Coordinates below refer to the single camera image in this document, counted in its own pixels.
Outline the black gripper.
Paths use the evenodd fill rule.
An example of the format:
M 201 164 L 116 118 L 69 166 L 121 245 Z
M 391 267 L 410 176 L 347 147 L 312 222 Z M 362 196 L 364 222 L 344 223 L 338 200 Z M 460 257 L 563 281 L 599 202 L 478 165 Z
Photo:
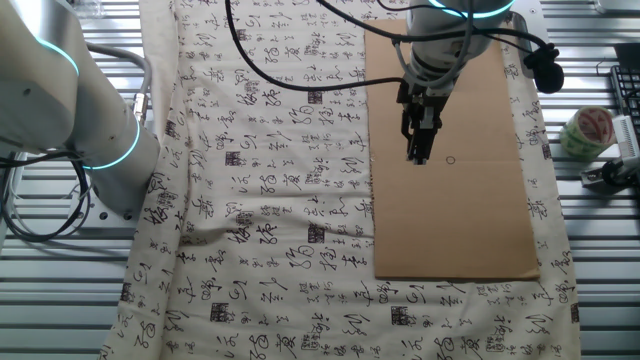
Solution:
M 413 80 L 403 79 L 397 94 L 402 105 L 401 134 L 407 141 L 407 160 L 425 165 L 430 158 L 435 137 L 442 127 L 441 112 L 453 92 L 453 81 L 435 88 L 424 87 Z M 422 128 L 420 122 L 434 123 Z

